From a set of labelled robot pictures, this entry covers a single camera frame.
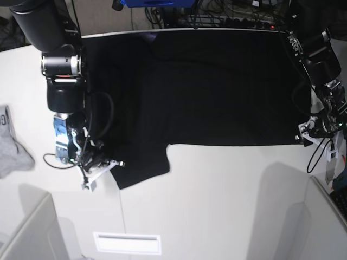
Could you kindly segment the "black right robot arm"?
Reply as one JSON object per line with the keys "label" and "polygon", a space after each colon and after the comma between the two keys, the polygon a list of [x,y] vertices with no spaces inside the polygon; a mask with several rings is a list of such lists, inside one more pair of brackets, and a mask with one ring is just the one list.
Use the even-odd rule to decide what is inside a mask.
{"label": "black right robot arm", "polygon": [[102,142],[90,136],[92,98],[79,27],[65,1],[1,1],[29,42],[41,52],[47,105],[54,112],[55,156],[85,170],[107,162]]}

